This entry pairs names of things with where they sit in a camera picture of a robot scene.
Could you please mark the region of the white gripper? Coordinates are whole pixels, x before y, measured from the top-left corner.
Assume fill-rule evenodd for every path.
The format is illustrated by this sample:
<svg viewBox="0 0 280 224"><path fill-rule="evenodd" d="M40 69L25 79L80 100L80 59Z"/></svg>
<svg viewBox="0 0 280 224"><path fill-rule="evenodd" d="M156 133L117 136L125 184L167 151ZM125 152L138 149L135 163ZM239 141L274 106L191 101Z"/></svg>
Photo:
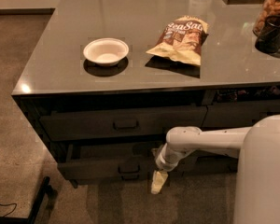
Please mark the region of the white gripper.
<svg viewBox="0 0 280 224"><path fill-rule="evenodd" d="M159 194L165 184L168 173L174 170L179 162L189 156L193 150L174 150L168 144L159 148L151 149L153 157L155 157L156 166L160 171L155 171L152 176L151 193Z"/></svg>

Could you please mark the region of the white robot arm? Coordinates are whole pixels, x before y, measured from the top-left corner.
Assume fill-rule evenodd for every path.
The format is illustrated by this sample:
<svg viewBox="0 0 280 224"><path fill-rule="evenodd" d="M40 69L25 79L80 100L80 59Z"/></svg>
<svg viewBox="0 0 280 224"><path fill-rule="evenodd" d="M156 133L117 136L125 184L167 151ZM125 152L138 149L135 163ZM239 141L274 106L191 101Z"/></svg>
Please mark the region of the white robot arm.
<svg viewBox="0 0 280 224"><path fill-rule="evenodd" d="M280 224L280 115L244 128L174 127L155 154L151 192L159 193L168 173L196 150L238 160L233 224Z"/></svg>

